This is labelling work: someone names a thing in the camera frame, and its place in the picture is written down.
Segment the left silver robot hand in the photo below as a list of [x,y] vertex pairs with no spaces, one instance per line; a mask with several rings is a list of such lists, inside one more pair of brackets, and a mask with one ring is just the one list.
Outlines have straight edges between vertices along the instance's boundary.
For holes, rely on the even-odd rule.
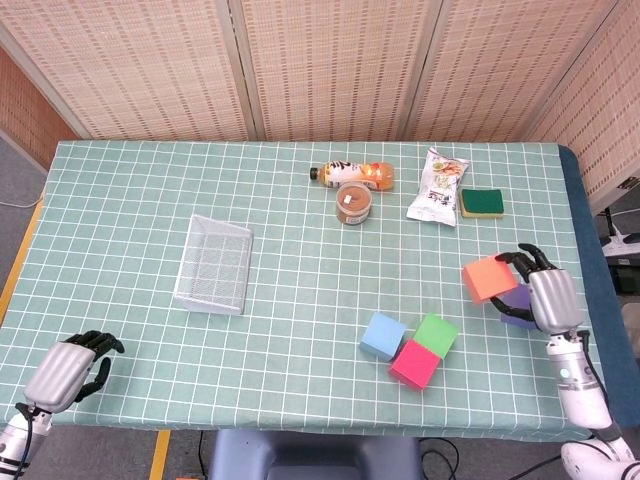
[[56,414],[100,391],[110,374],[111,351],[123,354],[123,343],[97,330],[56,342],[25,387],[27,403]]

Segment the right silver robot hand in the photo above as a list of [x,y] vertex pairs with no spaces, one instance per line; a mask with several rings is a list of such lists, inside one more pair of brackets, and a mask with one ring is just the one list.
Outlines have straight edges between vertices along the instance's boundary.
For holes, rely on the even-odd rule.
[[577,329],[583,315],[571,275],[552,264],[537,246],[519,243],[518,247],[523,252],[504,252],[495,259],[513,265],[521,275],[529,292],[529,307],[510,306],[497,296],[490,298],[491,304],[501,314],[534,323],[549,335]]

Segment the purple foam cube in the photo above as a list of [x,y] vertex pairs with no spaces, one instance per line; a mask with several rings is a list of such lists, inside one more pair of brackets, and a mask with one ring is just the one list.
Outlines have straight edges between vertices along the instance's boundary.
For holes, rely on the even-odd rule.
[[[528,286],[526,284],[519,284],[515,289],[506,292],[501,297],[501,300],[511,307],[529,310],[530,295]],[[500,320],[505,324],[518,326],[526,330],[537,329],[534,322],[530,322],[515,316],[509,316],[504,313],[501,314]]]

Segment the orange foam cube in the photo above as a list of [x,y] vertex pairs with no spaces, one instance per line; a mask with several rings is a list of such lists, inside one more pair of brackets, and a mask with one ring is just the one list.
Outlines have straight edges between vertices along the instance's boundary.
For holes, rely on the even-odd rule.
[[518,281],[509,266],[496,255],[471,262],[462,270],[463,281],[472,301],[481,304],[517,287]]

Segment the green foam cube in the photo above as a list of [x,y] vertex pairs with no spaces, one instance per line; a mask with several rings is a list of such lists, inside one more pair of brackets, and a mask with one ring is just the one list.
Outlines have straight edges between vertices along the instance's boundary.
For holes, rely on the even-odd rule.
[[436,314],[427,314],[412,339],[441,359],[449,353],[459,329]]

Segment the red foam cube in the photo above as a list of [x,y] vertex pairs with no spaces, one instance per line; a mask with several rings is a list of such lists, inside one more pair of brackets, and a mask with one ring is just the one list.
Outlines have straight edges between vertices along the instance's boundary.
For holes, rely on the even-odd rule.
[[424,390],[441,358],[413,339],[408,340],[392,361],[389,373],[414,390]]

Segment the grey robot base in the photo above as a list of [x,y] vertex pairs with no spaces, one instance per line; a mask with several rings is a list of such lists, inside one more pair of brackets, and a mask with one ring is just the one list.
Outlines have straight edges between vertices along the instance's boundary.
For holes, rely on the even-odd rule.
[[208,480],[424,480],[413,437],[227,429]]

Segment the dark blue table pad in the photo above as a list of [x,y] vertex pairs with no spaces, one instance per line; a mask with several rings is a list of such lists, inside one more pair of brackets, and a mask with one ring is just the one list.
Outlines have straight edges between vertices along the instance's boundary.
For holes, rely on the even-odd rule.
[[602,378],[614,420],[640,427],[640,366],[636,363],[608,264],[582,182],[578,159],[558,147],[576,235],[589,318],[599,352]]

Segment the green and yellow sponge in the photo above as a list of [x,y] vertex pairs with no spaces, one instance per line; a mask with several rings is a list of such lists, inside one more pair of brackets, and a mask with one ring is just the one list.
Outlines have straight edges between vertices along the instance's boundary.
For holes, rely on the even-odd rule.
[[459,192],[461,214],[465,218],[501,218],[502,192],[497,189],[463,189]]

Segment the white snack bag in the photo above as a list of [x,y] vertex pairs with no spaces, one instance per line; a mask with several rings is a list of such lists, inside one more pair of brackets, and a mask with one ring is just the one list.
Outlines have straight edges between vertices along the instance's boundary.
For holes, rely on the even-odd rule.
[[429,148],[419,191],[409,205],[406,217],[455,227],[458,189],[469,166],[469,160],[450,158]]

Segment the blue foam cube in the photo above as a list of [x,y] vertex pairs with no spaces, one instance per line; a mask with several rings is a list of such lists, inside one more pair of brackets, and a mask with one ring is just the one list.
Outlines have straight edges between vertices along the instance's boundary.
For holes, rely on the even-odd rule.
[[376,312],[360,340],[360,348],[389,362],[400,348],[406,327],[401,322]]

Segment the clear jar with orange contents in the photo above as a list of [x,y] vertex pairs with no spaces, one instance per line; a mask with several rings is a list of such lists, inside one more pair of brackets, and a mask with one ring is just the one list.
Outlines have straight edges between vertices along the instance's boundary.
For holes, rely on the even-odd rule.
[[362,224],[369,217],[371,206],[372,194],[364,184],[349,182],[339,187],[336,196],[336,216],[342,224]]

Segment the orange juice bottle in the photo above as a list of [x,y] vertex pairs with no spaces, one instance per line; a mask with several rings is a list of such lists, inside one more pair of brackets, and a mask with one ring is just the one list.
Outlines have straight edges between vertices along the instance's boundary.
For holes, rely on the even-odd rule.
[[353,163],[331,161],[321,167],[312,167],[309,178],[328,188],[339,188],[346,183],[360,183],[373,191],[389,191],[394,185],[394,167],[390,163]]

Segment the green checked tablecloth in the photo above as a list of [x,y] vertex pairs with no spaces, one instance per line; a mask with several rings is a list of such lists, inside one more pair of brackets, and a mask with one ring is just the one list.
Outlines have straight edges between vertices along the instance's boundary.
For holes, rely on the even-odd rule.
[[[475,304],[465,265],[538,246],[584,286],[552,143],[440,143],[470,161],[467,188],[497,188],[499,220],[455,227],[406,217],[426,143],[65,141],[0,327],[0,428],[46,352],[89,330],[120,339],[105,387],[59,424],[580,438],[558,398],[547,337]],[[359,225],[336,216],[339,188],[309,178],[331,161],[390,163]],[[253,234],[244,311],[187,310],[174,297],[194,215]],[[459,329],[424,390],[360,348],[374,313],[427,314]]]

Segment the bamboo folding screen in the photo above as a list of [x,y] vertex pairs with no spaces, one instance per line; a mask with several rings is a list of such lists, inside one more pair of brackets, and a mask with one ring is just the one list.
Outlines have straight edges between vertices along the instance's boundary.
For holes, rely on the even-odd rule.
[[640,0],[0,0],[0,99],[62,139],[548,141],[640,174]]

